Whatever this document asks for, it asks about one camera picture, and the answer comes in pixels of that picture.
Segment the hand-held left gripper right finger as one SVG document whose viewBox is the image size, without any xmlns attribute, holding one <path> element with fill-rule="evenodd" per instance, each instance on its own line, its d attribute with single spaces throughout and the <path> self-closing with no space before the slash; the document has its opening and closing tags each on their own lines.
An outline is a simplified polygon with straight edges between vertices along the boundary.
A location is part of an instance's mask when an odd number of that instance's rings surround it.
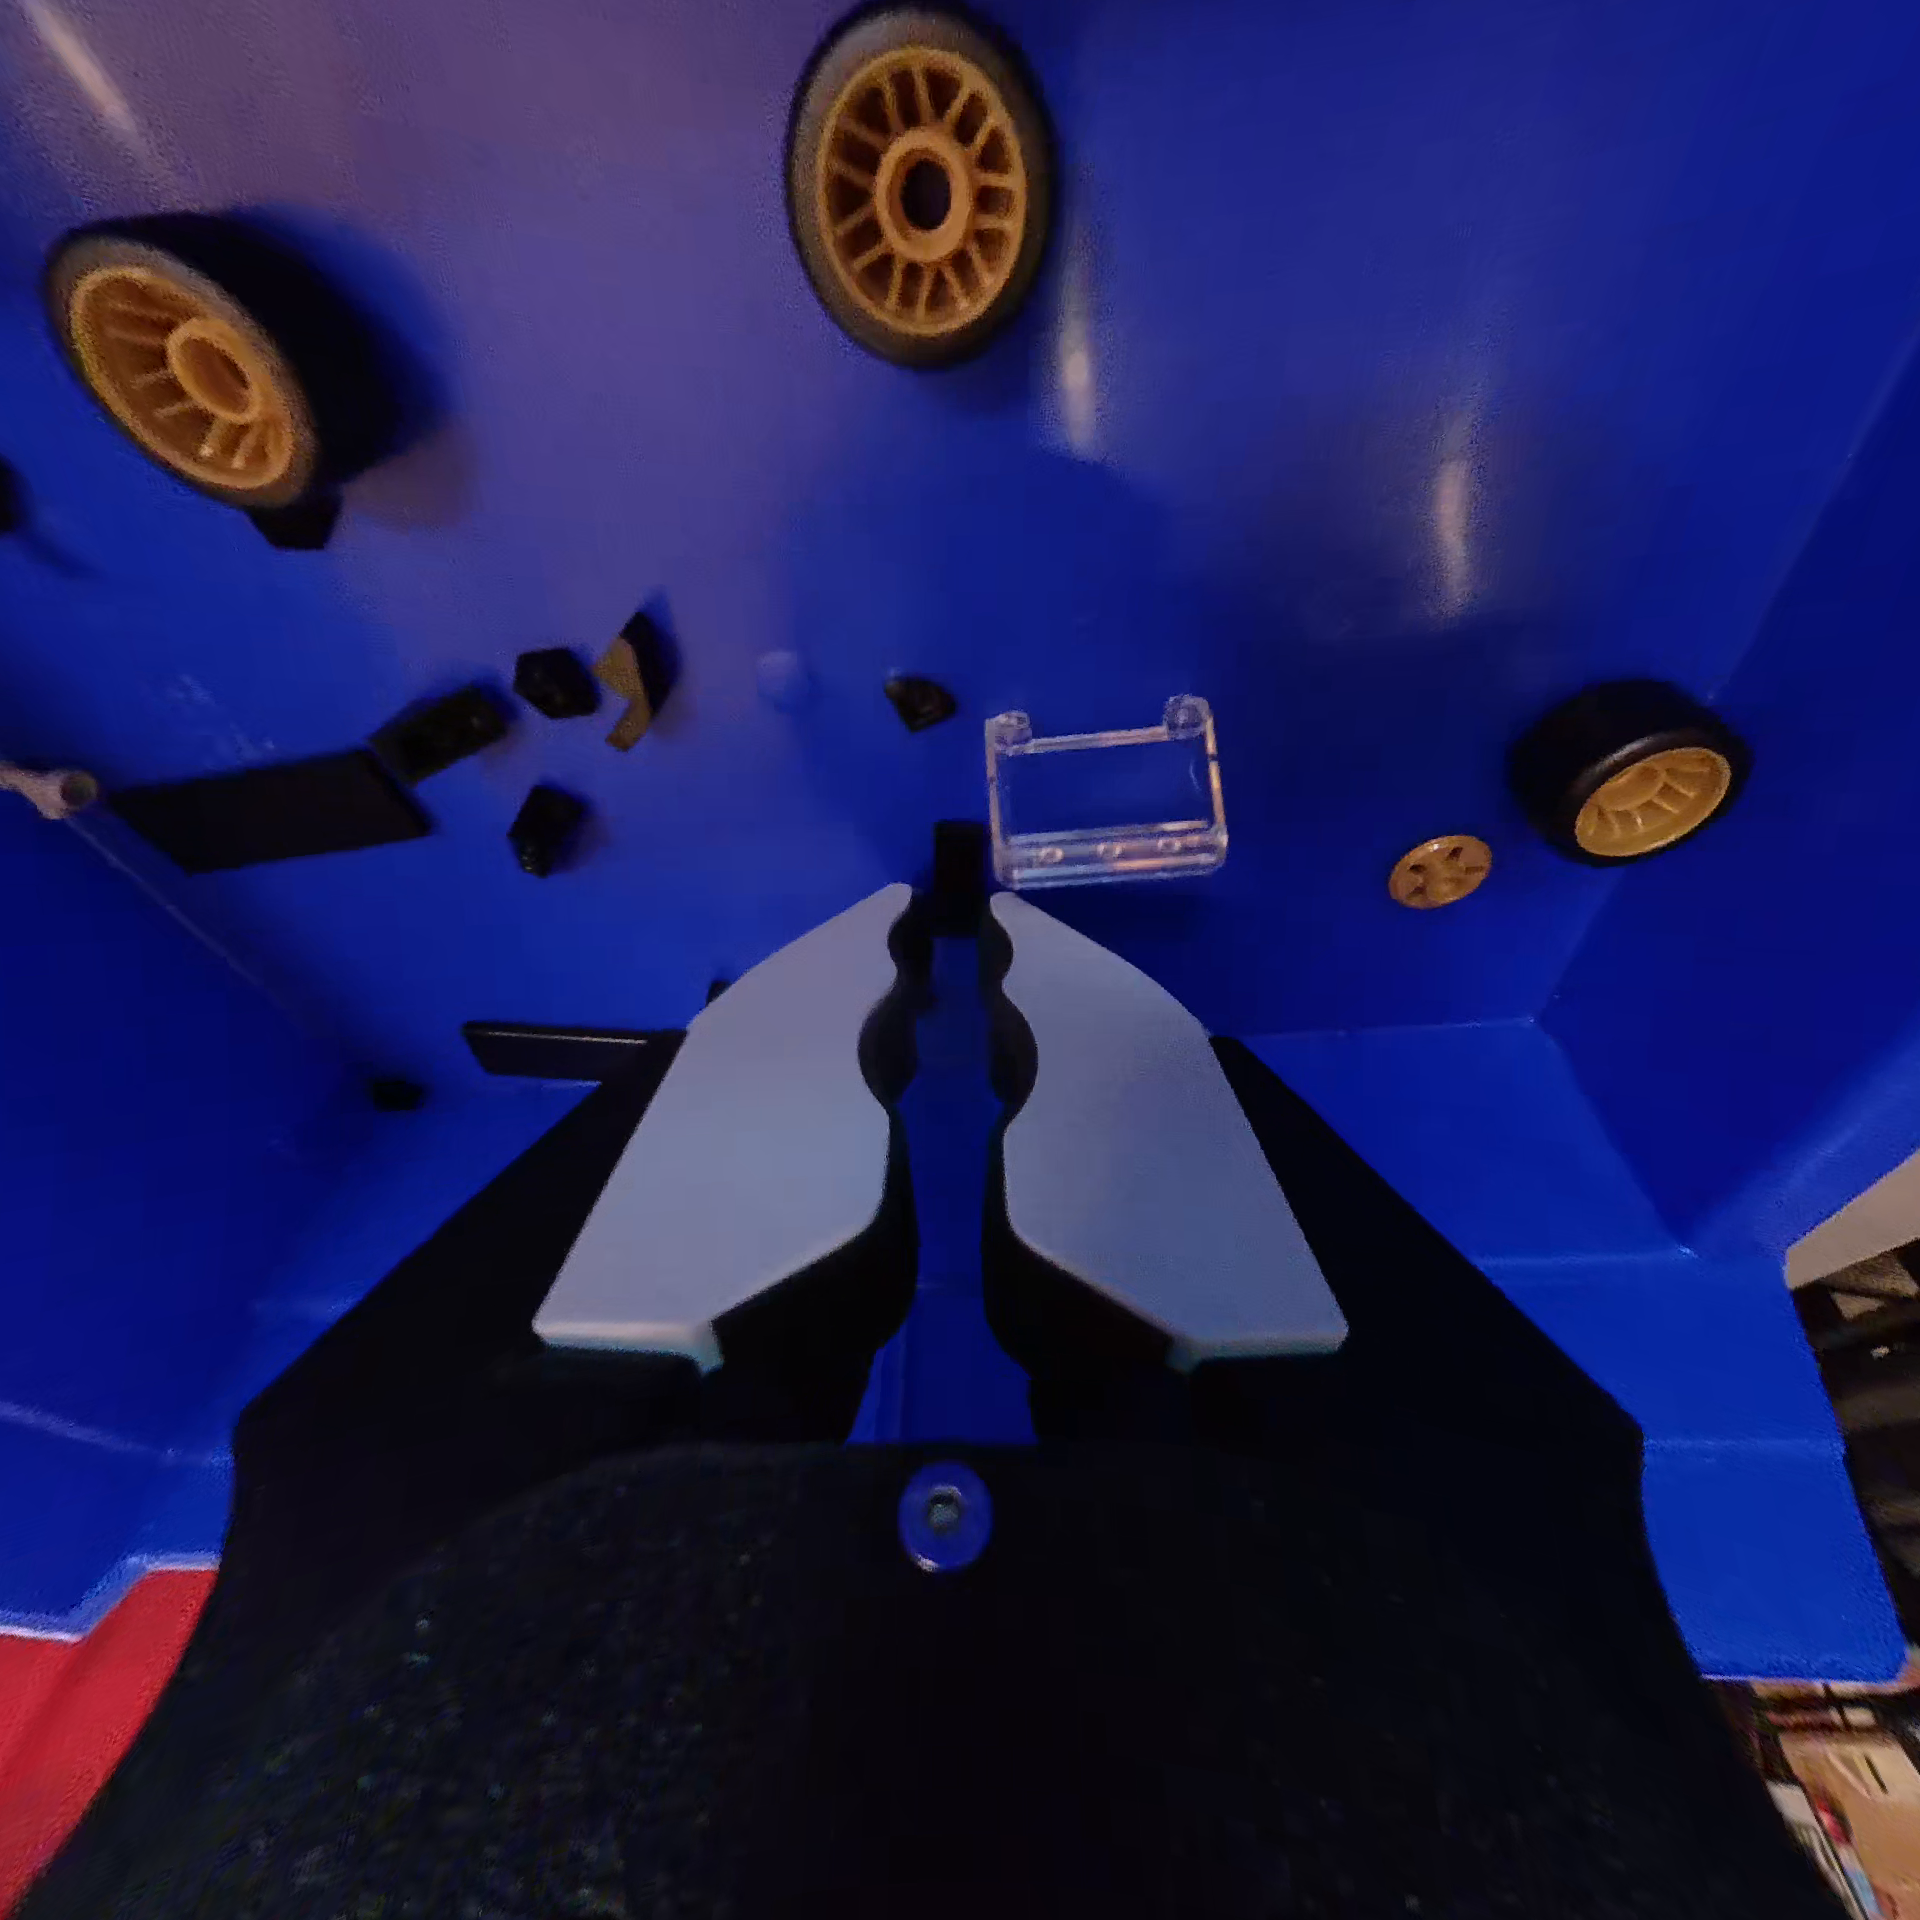
<svg viewBox="0 0 1920 1920">
<path fill-rule="evenodd" d="M 1348 1321 L 1208 1030 L 1020 894 L 992 918 L 1030 1043 L 1000 1138 L 1014 1241 L 1164 1334 L 1180 1369 L 1334 1353 Z"/>
</svg>

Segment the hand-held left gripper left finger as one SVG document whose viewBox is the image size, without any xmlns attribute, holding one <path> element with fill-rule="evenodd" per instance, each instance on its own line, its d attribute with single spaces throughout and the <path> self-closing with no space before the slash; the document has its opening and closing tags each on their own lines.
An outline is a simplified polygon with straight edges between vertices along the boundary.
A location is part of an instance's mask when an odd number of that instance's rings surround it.
<svg viewBox="0 0 1920 1920">
<path fill-rule="evenodd" d="M 727 1315 L 872 1226 L 891 1114 L 860 1043 L 899 984 L 912 904 L 907 882 L 881 884 L 694 1016 L 535 1313 L 545 1348 L 710 1374 Z"/>
</svg>

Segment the small black lego piece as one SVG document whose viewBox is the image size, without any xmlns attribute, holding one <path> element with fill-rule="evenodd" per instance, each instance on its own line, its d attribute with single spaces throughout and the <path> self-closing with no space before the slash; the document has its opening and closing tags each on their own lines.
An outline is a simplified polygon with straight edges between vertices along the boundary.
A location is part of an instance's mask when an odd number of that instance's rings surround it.
<svg viewBox="0 0 1920 1920">
<path fill-rule="evenodd" d="M 935 940 L 968 941 L 992 896 L 992 834 L 979 821 L 932 825 L 929 856 L 916 884 L 919 914 Z"/>
</svg>

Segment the blue plastic bin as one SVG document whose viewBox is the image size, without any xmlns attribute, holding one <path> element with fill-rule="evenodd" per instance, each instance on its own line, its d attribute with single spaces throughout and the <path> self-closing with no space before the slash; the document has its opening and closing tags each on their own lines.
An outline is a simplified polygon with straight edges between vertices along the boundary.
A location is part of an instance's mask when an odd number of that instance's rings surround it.
<svg viewBox="0 0 1920 1920">
<path fill-rule="evenodd" d="M 537 448 L 905 444 L 988 528 L 910 746 L 1211 701 L 1231 848 L 1049 913 L 1325 1104 L 1647 1441 L 1707 1673 L 1881 1678 L 1897 1640 L 1775 1259 L 1916 1136 L 1916 5 L 983 5 L 1063 219 L 974 364 L 819 306 L 784 130 L 845 5 L 5 5 L 5 754 L 88 753 L 131 452 L 41 262 L 255 221 L 405 401 Z M 1513 739 L 1655 678 L 1752 753 L 1685 846 L 1549 852 Z M 1401 852 L 1495 850 L 1406 910 Z M 356 1290 L 425 1172 L 556 1115 L 373 1062 L 117 821 L 5 814 L 5 1618 L 73 1637 L 224 1525 L 215 1398 L 291 1249 Z"/>
</svg>

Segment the clear lego wedge piece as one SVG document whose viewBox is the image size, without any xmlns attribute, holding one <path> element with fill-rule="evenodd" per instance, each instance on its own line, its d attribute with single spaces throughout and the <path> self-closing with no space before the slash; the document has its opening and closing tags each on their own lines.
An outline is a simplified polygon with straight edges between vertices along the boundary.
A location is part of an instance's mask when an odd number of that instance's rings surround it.
<svg viewBox="0 0 1920 1920">
<path fill-rule="evenodd" d="M 1215 873 L 1230 828 L 1207 700 L 1177 696 L 1151 726 L 1039 734 L 1024 710 L 983 726 L 989 859 L 1000 890 Z"/>
</svg>

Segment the tan lego wheel hub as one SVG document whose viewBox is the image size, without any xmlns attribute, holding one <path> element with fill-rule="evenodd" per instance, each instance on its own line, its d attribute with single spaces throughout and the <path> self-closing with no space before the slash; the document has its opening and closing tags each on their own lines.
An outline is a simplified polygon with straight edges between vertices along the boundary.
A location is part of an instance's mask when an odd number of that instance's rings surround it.
<svg viewBox="0 0 1920 1920">
<path fill-rule="evenodd" d="M 1495 869 L 1492 846 L 1471 832 L 1443 832 L 1399 856 L 1388 898 L 1406 910 L 1439 910 L 1480 890 Z"/>
</svg>

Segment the scattered loose black lego parts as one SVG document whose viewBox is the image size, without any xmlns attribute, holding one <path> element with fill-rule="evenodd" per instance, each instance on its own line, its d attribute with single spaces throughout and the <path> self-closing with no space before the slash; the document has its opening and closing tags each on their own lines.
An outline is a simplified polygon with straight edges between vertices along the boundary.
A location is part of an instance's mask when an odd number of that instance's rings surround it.
<svg viewBox="0 0 1920 1920">
<path fill-rule="evenodd" d="M 961 673 L 983 500 L 901 442 L 446 432 L 260 530 L 107 452 L 87 750 L 374 1078 L 479 1018 L 679 1029 L 928 881 L 957 731 L 910 746 L 880 683 Z"/>
</svg>

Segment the tyred tan lego wheel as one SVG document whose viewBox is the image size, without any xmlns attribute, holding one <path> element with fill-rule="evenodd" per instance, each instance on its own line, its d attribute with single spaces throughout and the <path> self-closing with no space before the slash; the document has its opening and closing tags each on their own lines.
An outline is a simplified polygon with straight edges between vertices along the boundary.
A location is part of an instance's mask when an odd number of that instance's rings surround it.
<svg viewBox="0 0 1920 1920">
<path fill-rule="evenodd" d="M 784 133 L 784 212 L 822 313 L 913 373 L 965 366 L 1047 262 L 1059 142 L 1039 80 L 965 5 L 863 5 L 807 61 Z"/>
<path fill-rule="evenodd" d="M 251 516 L 326 516 L 405 428 L 364 306 L 251 219 L 198 211 L 62 234 L 39 275 L 99 411 L 182 488 Z"/>
<path fill-rule="evenodd" d="M 1743 739 L 1664 678 L 1584 685 L 1503 754 L 1507 788 L 1535 836 L 1592 869 L 1685 846 L 1737 805 L 1750 771 Z"/>
</svg>

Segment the red plastic bin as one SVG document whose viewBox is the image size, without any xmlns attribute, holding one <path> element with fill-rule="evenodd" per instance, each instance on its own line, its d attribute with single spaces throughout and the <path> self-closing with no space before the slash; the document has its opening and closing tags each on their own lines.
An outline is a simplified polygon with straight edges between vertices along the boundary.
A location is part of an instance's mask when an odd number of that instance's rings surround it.
<svg viewBox="0 0 1920 1920">
<path fill-rule="evenodd" d="M 156 1568 L 76 1640 L 3 1635 L 3 1915 L 77 1829 L 172 1683 L 217 1580 Z"/>
</svg>

